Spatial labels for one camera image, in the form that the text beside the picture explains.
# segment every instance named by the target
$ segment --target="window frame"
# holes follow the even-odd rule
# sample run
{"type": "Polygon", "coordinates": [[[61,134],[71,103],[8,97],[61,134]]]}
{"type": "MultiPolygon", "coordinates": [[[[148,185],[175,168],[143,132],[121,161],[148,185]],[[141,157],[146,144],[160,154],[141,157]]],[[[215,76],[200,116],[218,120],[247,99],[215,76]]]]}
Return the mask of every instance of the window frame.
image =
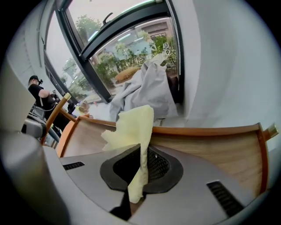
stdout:
{"type": "MultiPolygon", "coordinates": [[[[115,36],[125,32],[126,30],[135,27],[141,23],[163,18],[163,17],[172,17],[173,21],[176,21],[177,30],[179,31],[179,36],[181,38],[180,27],[177,20],[177,15],[175,15],[173,4],[170,0],[149,2],[136,6],[128,11],[123,12],[122,14],[115,17],[113,20],[107,22],[101,27],[96,36],[90,40],[86,46],[82,43],[82,40],[77,32],[73,19],[71,17],[70,11],[68,9],[72,0],[62,0],[60,4],[55,4],[55,12],[58,18],[58,23],[61,28],[63,37],[66,41],[66,44],[79,66],[81,72],[88,80],[89,84],[100,96],[104,103],[109,103],[113,99],[113,95],[109,92],[106,85],[100,79],[96,73],[94,67],[90,62],[90,58],[107,42],[109,42],[115,36]]],[[[182,40],[177,40],[177,57],[179,58],[178,44],[182,45],[182,40]]],[[[181,59],[183,61],[184,53],[181,48],[180,51],[181,59]]],[[[183,100],[184,96],[184,64],[181,63],[180,67],[180,76],[179,76],[179,91],[180,98],[183,100]]]]}
{"type": "Polygon", "coordinates": [[[71,91],[69,91],[69,89],[63,84],[63,82],[61,81],[61,79],[59,78],[57,72],[55,71],[53,65],[51,64],[49,57],[46,53],[46,50],[44,50],[44,61],[45,61],[45,69],[50,71],[52,77],[54,78],[54,80],[57,82],[57,84],[59,85],[60,89],[62,89],[64,91],[64,93],[69,93],[71,95],[71,103],[74,103],[75,105],[78,103],[78,101],[76,100],[76,98],[71,94],[71,91]]]}

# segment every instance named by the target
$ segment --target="yellow cloth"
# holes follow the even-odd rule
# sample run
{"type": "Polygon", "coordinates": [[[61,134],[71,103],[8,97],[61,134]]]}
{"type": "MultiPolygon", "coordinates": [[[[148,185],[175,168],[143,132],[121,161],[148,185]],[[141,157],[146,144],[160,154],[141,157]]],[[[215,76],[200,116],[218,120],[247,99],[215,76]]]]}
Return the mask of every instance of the yellow cloth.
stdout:
{"type": "Polygon", "coordinates": [[[102,138],[108,142],[103,151],[140,143],[140,168],[128,186],[129,199],[132,203],[140,200],[143,196],[143,186],[148,183],[147,149],[152,133],[153,118],[154,111],[149,105],[121,112],[116,123],[116,131],[105,131],[101,134],[102,138]]]}

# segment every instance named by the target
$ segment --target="sign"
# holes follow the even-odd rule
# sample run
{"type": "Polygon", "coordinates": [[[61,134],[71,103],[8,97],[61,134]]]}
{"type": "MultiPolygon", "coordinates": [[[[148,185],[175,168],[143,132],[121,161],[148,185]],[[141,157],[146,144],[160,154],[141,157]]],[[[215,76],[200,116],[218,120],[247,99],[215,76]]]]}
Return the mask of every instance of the sign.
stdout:
{"type": "Polygon", "coordinates": [[[168,44],[167,42],[163,43],[163,48],[164,48],[164,49],[169,48],[169,44],[168,44]]]}
{"type": "Polygon", "coordinates": [[[169,49],[164,49],[164,52],[165,52],[166,55],[170,54],[170,50],[169,49]]]}

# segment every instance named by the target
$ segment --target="window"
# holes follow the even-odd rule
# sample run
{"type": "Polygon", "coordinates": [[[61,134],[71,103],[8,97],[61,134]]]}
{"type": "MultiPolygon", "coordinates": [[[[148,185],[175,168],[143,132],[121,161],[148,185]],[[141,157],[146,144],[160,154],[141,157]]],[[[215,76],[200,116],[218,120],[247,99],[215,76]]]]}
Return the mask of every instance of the window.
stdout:
{"type": "Polygon", "coordinates": [[[103,20],[110,14],[106,22],[114,19],[129,9],[152,2],[154,0],[73,0],[68,7],[75,28],[86,46],[103,26],[103,20]]]}
{"type": "Polygon", "coordinates": [[[59,86],[59,84],[57,83],[56,79],[54,78],[53,74],[51,73],[51,71],[48,69],[47,65],[45,64],[45,69],[46,69],[46,74],[49,77],[50,81],[52,82],[52,84],[56,87],[56,89],[58,90],[58,92],[64,96],[65,92],[63,91],[63,89],[59,86]]]}
{"type": "Polygon", "coordinates": [[[131,67],[141,67],[145,61],[159,53],[167,56],[162,63],[167,65],[167,75],[177,76],[176,42],[170,18],[152,20],[123,32],[101,47],[90,58],[90,62],[109,92],[114,95],[131,78],[115,80],[118,73],[131,67]]]}
{"type": "Polygon", "coordinates": [[[50,21],[46,52],[60,80],[77,101],[87,100],[91,104],[101,100],[72,58],[55,13],[50,21]]]}

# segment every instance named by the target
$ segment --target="black vent slot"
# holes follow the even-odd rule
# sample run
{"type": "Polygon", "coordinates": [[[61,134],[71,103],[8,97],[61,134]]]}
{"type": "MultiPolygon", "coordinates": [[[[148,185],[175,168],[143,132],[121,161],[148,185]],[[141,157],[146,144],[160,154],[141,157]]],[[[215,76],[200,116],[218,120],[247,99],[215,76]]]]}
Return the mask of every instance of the black vent slot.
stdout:
{"type": "Polygon", "coordinates": [[[148,182],[153,182],[163,177],[169,170],[168,160],[148,149],[148,182]]]}
{"type": "Polygon", "coordinates": [[[129,184],[136,175],[141,164],[141,149],[121,158],[113,165],[113,171],[129,184]]]}
{"type": "Polygon", "coordinates": [[[240,212],[244,207],[236,200],[236,198],[223,186],[219,181],[207,184],[208,188],[219,202],[228,217],[232,217],[240,212]]]}
{"type": "Polygon", "coordinates": [[[71,164],[63,165],[63,167],[67,171],[67,170],[75,169],[75,168],[78,168],[78,167],[81,167],[81,166],[84,166],[84,165],[85,164],[82,163],[82,162],[77,162],[77,163],[71,163],[71,164]]]}

